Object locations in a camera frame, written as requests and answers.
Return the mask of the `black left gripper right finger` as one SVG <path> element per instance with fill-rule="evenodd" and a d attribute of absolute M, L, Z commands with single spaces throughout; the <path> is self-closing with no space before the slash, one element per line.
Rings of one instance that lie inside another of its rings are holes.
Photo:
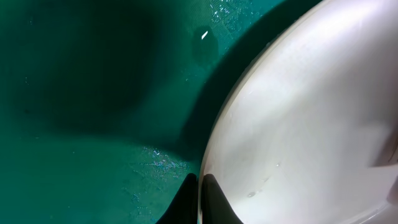
<path fill-rule="evenodd" d="M 201 211 L 202 224 L 243 224 L 234 213 L 213 174 L 203 177 Z"/>

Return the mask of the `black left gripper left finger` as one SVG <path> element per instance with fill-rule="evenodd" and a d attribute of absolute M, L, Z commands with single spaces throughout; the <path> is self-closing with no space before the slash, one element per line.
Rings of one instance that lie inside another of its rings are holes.
<path fill-rule="evenodd" d="M 198 179 L 189 173 L 168 209 L 156 224 L 197 224 L 198 220 Z"/>

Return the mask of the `pink plate with stain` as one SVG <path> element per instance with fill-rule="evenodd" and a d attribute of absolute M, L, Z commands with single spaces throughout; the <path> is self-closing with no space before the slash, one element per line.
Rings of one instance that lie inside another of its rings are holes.
<path fill-rule="evenodd" d="M 322 1 L 248 68 L 208 141 L 243 223 L 397 222 L 397 1 Z"/>

